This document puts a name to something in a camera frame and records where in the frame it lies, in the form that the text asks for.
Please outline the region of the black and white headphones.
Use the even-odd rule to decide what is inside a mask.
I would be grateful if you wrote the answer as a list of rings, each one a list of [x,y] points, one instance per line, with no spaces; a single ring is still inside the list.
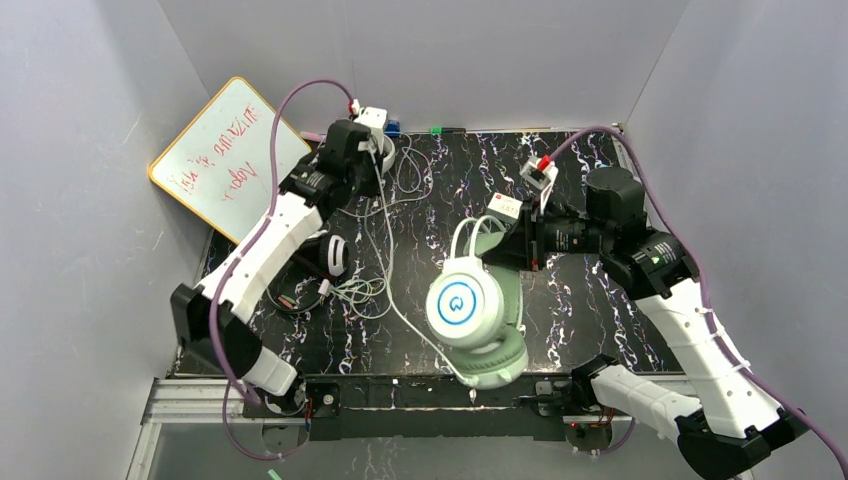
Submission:
[[[350,265],[347,240],[320,230],[287,260],[264,291],[279,312],[298,315],[318,307],[346,277]]]

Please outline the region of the mint green headphones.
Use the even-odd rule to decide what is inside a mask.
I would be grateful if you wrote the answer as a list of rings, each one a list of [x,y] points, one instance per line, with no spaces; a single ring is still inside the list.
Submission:
[[[502,388],[528,364],[520,332],[520,274],[495,265],[487,268],[481,258],[493,252],[506,233],[504,223],[492,215],[462,220],[426,299],[429,328],[451,348],[446,361],[471,389]]]

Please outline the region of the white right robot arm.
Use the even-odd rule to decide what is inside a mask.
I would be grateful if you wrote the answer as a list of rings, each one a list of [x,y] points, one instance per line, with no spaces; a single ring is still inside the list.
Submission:
[[[556,168],[527,162],[536,191],[482,258],[490,265],[536,270],[548,253],[595,254],[606,275],[659,330],[689,384],[681,395],[628,370],[608,355],[574,368],[553,397],[569,409],[624,412],[673,441],[704,479],[729,479],[808,431],[804,416],[758,386],[748,362],[709,307],[705,279],[672,233],[652,227],[646,191],[631,172],[605,167],[586,179],[585,206],[552,210]]]

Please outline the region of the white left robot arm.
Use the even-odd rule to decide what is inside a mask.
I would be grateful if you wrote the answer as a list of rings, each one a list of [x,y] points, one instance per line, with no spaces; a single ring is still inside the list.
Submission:
[[[341,119],[324,144],[280,182],[269,210],[247,239],[197,285],[180,284],[170,305],[178,344],[236,386],[285,396],[297,369],[265,347],[248,325],[270,282],[334,212],[373,197],[389,167],[380,127]]]

